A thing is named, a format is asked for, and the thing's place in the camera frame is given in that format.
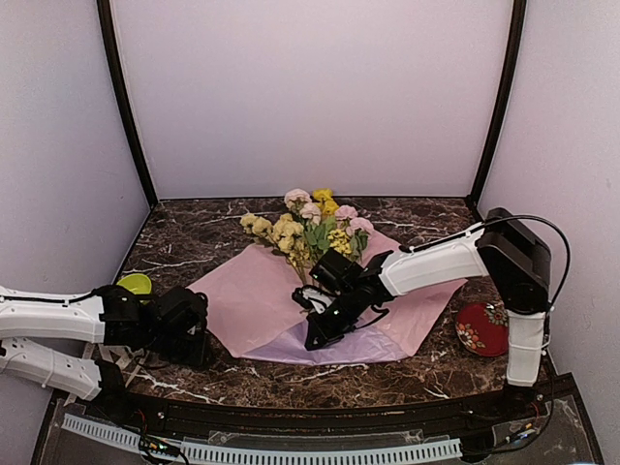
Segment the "yellow daisy flower bunch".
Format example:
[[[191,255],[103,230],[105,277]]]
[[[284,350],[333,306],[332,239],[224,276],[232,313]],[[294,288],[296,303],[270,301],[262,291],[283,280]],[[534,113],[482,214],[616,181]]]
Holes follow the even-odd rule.
[[[329,248],[350,257],[353,254],[352,238],[342,229],[334,229],[327,234]]]

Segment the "pink rose flower stem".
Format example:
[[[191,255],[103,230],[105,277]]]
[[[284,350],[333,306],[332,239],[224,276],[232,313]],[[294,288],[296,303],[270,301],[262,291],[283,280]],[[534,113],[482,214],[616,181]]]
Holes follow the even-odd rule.
[[[344,230],[352,238],[353,254],[344,256],[351,262],[360,262],[368,247],[369,238],[374,232],[372,223],[361,217],[356,208],[340,204],[333,216],[324,217],[318,204],[313,200],[312,193],[294,189],[284,197],[285,206],[294,220],[304,227],[304,235],[310,249],[310,265],[315,264],[328,251],[327,234],[334,229]]]

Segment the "pink purple wrapping paper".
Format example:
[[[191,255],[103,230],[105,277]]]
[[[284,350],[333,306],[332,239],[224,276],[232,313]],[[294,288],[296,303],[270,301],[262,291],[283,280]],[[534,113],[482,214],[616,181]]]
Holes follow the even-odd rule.
[[[302,281],[286,259],[261,245],[190,284],[207,297],[207,328],[235,358],[294,365],[389,362],[413,356],[462,279],[376,303],[358,317],[313,289],[308,315],[294,301]]]

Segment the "yellow fuzzy poppy stem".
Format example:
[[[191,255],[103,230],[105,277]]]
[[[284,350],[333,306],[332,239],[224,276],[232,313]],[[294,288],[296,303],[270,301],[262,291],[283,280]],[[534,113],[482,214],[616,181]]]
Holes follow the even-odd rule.
[[[318,204],[324,217],[333,216],[339,208],[331,189],[317,189],[312,193],[312,198]]]

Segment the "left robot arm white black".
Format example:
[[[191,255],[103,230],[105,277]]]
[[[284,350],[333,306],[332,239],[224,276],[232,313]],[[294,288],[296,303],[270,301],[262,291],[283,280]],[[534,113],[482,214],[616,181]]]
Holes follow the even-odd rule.
[[[1,371],[92,401],[116,422],[137,413],[120,368],[41,345],[67,339],[148,351],[176,364],[205,359],[207,297],[182,287],[162,295],[105,285],[86,294],[1,290]]]

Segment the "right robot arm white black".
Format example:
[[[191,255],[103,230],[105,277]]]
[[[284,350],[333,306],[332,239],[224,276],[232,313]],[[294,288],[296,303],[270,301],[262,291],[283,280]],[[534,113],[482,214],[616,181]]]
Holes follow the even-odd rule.
[[[402,246],[372,256],[365,264],[327,251],[310,271],[313,285],[295,289],[292,299],[307,313],[304,347],[327,348],[360,327],[372,310],[413,292],[456,281],[488,281],[508,317],[509,387],[494,400],[504,420],[517,419],[532,403],[529,389],[539,378],[545,325],[553,306],[551,251],[529,228],[544,218],[494,208],[480,223],[418,246]]]

